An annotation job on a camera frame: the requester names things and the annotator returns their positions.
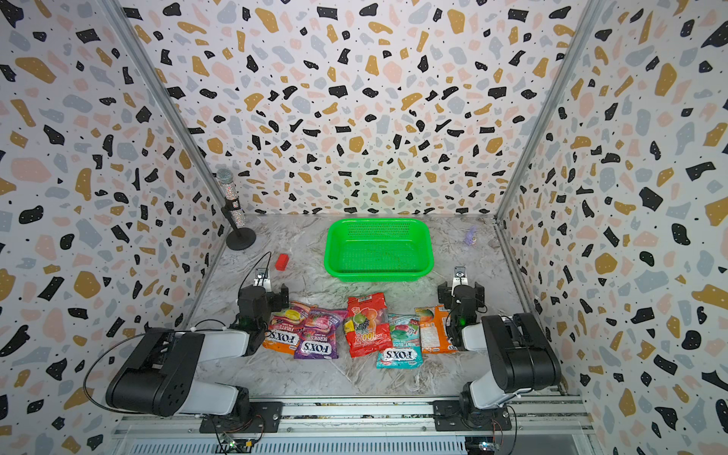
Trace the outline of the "orange candy bag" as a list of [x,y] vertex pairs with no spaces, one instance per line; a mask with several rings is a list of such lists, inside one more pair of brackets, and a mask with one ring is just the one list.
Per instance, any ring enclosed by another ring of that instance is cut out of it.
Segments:
[[424,354],[441,355],[457,352],[445,328],[449,310],[443,305],[420,307],[415,309],[415,315],[419,320],[420,344]]

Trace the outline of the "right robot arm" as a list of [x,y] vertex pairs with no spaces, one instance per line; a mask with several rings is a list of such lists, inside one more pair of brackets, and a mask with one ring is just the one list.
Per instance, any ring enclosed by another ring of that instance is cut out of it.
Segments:
[[481,316],[485,288],[460,278],[439,284],[437,293],[449,311],[444,323],[447,340],[459,351],[488,356],[489,371],[461,392],[462,417],[481,417],[522,394],[559,384],[559,360],[533,314]]

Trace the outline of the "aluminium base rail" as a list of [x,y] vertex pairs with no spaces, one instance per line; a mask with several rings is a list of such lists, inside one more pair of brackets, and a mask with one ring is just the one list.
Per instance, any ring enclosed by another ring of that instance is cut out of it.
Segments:
[[125,417],[111,454],[599,454],[580,398],[524,395],[497,422],[464,424],[445,396],[265,397],[243,430],[194,417]]

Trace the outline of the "green plastic basket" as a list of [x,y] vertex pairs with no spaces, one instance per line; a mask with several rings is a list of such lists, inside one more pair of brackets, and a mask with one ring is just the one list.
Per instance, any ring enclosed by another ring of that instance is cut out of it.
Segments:
[[328,229],[324,267],[343,282],[414,282],[434,268],[428,226],[408,218],[339,220]]

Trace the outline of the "red block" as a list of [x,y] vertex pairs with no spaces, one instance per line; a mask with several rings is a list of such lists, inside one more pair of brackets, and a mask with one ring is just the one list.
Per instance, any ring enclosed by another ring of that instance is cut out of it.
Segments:
[[289,255],[282,253],[276,261],[275,268],[278,271],[286,271],[289,260],[290,260]]

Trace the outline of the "orange Fox's fruits bag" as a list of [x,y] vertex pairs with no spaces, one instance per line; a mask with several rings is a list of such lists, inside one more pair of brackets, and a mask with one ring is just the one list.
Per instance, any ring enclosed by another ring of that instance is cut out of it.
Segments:
[[299,347],[301,330],[312,307],[293,301],[289,307],[271,314],[263,347],[293,356]]

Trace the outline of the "red candy bag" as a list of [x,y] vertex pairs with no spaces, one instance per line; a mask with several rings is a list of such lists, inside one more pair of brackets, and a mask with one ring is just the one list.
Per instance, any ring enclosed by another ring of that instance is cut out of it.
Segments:
[[350,297],[343,330],[352,358],[361,358],[394,347],[384,294]]

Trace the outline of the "teal Fox's candy bag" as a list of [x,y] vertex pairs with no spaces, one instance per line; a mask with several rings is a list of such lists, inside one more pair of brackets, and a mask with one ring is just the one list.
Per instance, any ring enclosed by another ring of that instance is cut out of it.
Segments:
[[377,369],[419,368],[424,361],[419,318],[390,314],[392,347],[378,353]]

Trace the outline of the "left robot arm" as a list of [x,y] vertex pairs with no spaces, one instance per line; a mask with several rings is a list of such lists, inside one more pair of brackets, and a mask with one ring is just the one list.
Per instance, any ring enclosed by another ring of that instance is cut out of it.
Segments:
[[247,389],[195,377],[200,363],[251,356],[263,345],[274,312],[290,305],[289,289],[278,292],[264,281],[238,291],[235,321],[220,329],[150,328],[111,379],[104,401],[86,382],[83,393],[96,407],[119,414],[170,417],[201,414],[246,423],[252,419]]

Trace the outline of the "purple Fox's berries bag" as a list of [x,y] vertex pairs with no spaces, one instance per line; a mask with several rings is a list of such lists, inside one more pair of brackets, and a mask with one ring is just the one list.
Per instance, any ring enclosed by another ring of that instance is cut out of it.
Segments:
[[338,359],[337,329],[341,327],[347,312],[313,308],[303,323],[299,345],[294,353],[295,359]]

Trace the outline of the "black microphone stand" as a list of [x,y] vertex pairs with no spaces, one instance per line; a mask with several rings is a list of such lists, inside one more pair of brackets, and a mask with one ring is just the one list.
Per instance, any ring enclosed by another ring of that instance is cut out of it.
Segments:
[[250,248],[256,241],[256,233],[246,226],[246,217],[242,210],[233,173],[227,168],[219,169],[216,180],[225,198],[222,212],[231,225],[226,245],[229,249],[240,251]]

